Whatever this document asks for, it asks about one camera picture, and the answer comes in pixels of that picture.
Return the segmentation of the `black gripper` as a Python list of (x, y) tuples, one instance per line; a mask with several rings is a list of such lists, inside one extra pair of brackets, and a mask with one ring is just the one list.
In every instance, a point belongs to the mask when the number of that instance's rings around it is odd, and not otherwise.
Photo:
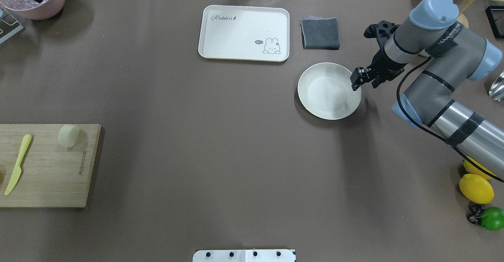
[(364, 38), (375, 38), (379, 50), (367, 68), (356, 67), (351, 73), (351, 88), (356, 91), (365, 83), (371, 83), (376, 89), (380, 84), (392, 81), (404, 72), (405, 64), (393, 61), (385, 53), (385, 43), (392, 38), (399, 25), (388, 21), (371, 24), (365, 29)]

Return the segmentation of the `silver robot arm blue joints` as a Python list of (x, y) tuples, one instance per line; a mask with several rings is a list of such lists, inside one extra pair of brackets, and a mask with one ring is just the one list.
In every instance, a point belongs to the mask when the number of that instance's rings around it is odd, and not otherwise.
[(457, 21), (452, 0), (421, 0), (385, 42), (385, 56), (400, 67), (425, 50), (432, 59), (405, 90), (405, 110), (423, 125), (503, 178), (503, 131), (452, 99), (465, 80), (486, 77), (502, 51)]

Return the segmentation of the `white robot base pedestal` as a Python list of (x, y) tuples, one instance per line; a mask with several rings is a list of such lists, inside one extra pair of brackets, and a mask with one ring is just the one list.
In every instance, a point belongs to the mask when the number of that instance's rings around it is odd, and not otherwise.
[(196, 251), (193, 262), (296, 262), (291, 249), (220, 249)]

